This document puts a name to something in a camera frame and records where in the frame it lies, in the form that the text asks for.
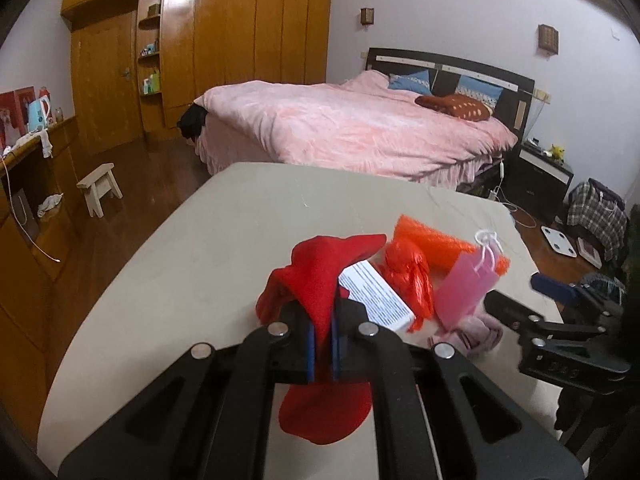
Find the dark headboard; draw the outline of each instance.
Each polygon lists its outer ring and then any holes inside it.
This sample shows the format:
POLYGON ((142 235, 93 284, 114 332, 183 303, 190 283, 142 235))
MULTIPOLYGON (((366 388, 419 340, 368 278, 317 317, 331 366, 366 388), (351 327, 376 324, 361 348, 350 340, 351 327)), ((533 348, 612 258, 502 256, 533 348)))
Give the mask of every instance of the dark headboard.
POLYGON ((494 117, 522 140, 535 85, 533 79, 459 57, 396 48, 370 48, 366 69, 387 75, 408 75, 428 69, 431 91, 437 96, 453 94, 460 75, 502 86, 504 90, 495 106, 494 117))

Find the blue kettle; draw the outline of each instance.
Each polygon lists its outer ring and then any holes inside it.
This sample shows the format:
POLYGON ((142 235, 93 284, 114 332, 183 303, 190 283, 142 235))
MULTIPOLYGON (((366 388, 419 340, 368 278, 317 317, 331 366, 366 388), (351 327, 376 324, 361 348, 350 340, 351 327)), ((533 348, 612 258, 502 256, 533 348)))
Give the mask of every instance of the blue kettle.
POLYGON ((47 127, 47 117, 51 112, 51 102, 47 96, 36 99, 29 104, 29 133, 39 132, 47 127))

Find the brown cushion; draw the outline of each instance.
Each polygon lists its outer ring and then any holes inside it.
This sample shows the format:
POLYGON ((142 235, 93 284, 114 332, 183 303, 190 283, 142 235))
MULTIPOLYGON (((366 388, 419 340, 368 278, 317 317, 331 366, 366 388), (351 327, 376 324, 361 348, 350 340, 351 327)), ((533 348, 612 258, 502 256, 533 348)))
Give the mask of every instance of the brown cushion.
POLYGON ((461 94, 436 97, 421 95, 415 99, 415 103, 423 108, 442 112, 466 121, 485 121, 491 117, 489 108, 482 102, 472 97, 461 94))

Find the white stool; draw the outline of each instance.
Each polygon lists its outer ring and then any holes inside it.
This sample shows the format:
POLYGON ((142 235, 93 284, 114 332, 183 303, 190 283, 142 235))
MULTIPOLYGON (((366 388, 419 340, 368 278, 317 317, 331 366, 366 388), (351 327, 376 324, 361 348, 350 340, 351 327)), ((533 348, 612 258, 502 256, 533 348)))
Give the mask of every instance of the white stool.
POLYGON ((102 218, 104 213, 102 212, 100 199, 107 193, 122 198, 122 192, 116 183, 116 179, 113 177, 113 173, 111 173, 112 169, 112 162, 102 164, 77 184, 84 193, 84 199, 86 200, 86 206, 89 209, 90 216, 93 216, 95 211, 98 218, 102 218))

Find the nightstand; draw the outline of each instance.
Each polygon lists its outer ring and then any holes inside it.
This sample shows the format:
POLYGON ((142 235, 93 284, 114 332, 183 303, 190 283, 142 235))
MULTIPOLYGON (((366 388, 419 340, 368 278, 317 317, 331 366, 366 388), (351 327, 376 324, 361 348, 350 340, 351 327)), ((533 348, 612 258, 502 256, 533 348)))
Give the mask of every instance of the nightstand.
POLYGON ((502 190, 507 200, 551 224, 573 177, 568 164, 524 143, 509 160, 502 190))

